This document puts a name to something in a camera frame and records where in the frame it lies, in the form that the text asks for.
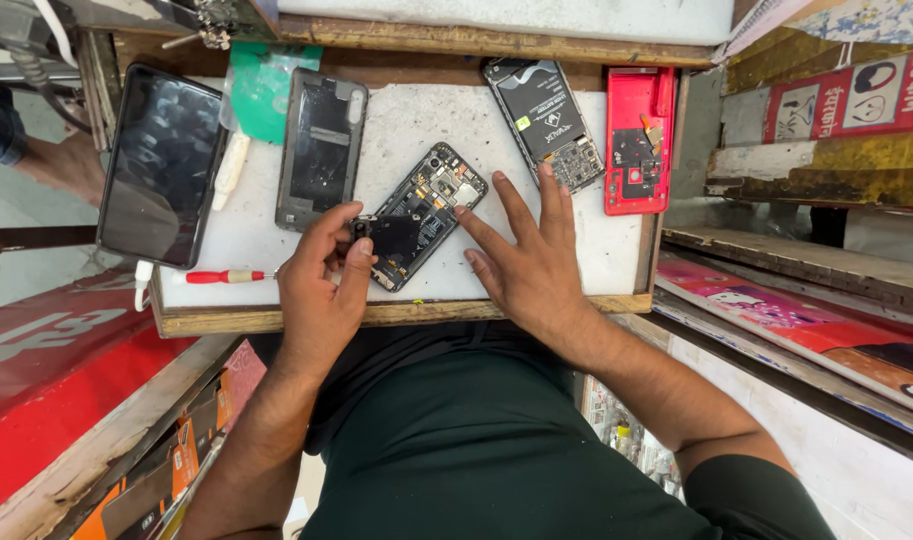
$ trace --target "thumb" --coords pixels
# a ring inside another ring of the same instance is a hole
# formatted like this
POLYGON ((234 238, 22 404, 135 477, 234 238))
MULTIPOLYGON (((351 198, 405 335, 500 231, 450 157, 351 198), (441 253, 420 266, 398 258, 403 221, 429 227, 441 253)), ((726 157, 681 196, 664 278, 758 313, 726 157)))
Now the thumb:
POLYGON ((346 265, 336 296, 341 301, 366 303, 370 288, 370 271, 373 269, 373 240, 361 238, 346 253, 346 265))
POLYGON ((490 299, 501 297, 502 289, 497 279, 497 266, 493 264, 487 254, 483 251, 469 249, 463 252, 463 256, 473 266, 473 273, 483 284, 483 288, 490 295, 490 299))

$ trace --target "black cable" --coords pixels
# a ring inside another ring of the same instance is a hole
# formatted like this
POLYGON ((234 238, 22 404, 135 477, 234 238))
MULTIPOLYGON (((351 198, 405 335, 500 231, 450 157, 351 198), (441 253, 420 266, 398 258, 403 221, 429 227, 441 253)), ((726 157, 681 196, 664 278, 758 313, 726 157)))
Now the black cable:
POLYGON ((23 74, 23 78, 26 82, 36 89, 37 92, 40 92, 42 98, 53 107, 57 115, 75 126, 81 132, 90 136, 93 135, 93 130, 90 126, 83 123, 83 121, 76 116, 73 116, 73 113, 67 110, 66 105, 56 96, 56 92, 53 91, 53 83, 49 80, 49 74, 43 69, 42 62, 38 55, 22 49, 11 48, 10 56, 13 57, 13 62, 16 63, 19 72, 23 74))

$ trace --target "shirt sleeve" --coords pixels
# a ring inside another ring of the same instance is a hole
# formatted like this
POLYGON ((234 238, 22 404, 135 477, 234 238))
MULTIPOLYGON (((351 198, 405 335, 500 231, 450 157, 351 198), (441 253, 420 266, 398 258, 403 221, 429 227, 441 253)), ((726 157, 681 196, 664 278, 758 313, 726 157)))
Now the shirt sleeve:
POLYGON ((719 455, 696 466, 687 506, 738 540, 832 540, 806 489, 782 467, 752 456, 719 455))

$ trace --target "hairy arm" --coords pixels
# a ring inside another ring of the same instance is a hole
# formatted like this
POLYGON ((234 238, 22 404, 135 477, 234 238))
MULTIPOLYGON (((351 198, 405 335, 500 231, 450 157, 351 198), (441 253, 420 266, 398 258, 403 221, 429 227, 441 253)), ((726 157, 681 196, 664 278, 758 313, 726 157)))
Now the hairy arm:
POLYGON ((344 227, 362 208, 346 203, 320 217, 280 267, 282 348, 186 510, 182 540, 282 536, 316 395, 366 309, 373 242, 349 247, 344 227))
POLYGON ((465 256, 494 304, 575 368, 613 391, 664 445, 684 476, 710 457, 747 454, 792 472, 772 437, 752 416, 687 366, 643 343, 600 315, 583 297, 576 264, 572 202, 552 169, 539 169, 537 224, 508 178, 493 186, 517 244, 463 207, 460 224, 482 251, 465 256))

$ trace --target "poster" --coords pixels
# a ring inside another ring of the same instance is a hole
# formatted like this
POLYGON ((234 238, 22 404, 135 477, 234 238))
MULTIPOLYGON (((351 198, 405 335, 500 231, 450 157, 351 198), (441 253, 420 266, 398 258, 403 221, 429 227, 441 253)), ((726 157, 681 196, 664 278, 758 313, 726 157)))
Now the poster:
POLYGON ((901 131, 913 132, 913 52, 774 85, 762 142, 901 131))
POLYGON ((913 410, 913 326, 661 254, 657 285, 913 410))

